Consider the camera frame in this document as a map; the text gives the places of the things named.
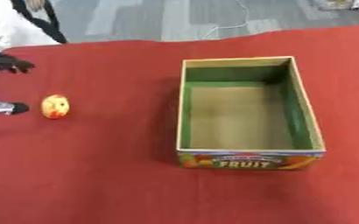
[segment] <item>fruit box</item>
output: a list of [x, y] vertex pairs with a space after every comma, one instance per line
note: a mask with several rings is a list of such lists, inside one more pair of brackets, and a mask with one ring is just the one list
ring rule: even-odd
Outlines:
[[185, 60], [177, 152], [188, 168], [293, 170], [322, 157], [295, 58]]

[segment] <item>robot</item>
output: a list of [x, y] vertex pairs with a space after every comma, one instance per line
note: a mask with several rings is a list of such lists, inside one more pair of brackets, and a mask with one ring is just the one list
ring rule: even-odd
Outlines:
[[[20, 60], [8, 54], [0, 53], [0, 71], [8, 70], [14, 74], [28, 73], [35, 66], [26, 60]], [[29, 111], [29, 107], [22, 102], [0, 101], [0, 115], [19, 115]]]

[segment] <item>gray floor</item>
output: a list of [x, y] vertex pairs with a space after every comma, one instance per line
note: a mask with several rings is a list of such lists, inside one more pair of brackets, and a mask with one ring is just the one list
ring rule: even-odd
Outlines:
[[[71, 42], [224, 39], [260, 32], [359, 25], [359, 10], [321, 11], [313, 0], [51, 0]], [[246, 25], [208, 34], [216, 26]]]

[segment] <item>white cable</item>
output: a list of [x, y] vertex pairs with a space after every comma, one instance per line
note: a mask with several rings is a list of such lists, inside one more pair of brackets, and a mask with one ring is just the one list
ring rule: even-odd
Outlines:
[[245, 25], [248, 24], [249, 21], [249, 17], [250, 17], [250, 10], [248, 9], [248, 7], [246, 7], [243, 3], [240, 2], [240, 0], [236, 0], [236, 2], [238, 3], [238, 5], [243, 8], [243, 12], [245, 12], [245, 20], [243, 24], [238, 24], [238, 25], [231, 25], [231, 26], [216, 26], [214, 27], [211, 31], [209, 31], [206, 35], [204, 35], [204, 37], [202, 37], [202, 39], [206, 39], [209, 35], [211, 35], [213, 32], [218, 32], [219, 30], [226, 30], [226, 29], [236, 29], [236, 28], [241, 28], [244, 27]]

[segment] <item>yellow ball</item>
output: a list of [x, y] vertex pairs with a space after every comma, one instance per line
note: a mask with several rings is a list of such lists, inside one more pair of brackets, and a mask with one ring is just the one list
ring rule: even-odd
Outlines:
[[69, 112], [69, 102], [67, 98], [60, 94], [46, 97], [42, 101], [42, 113], [50, 119], [59, 119]]

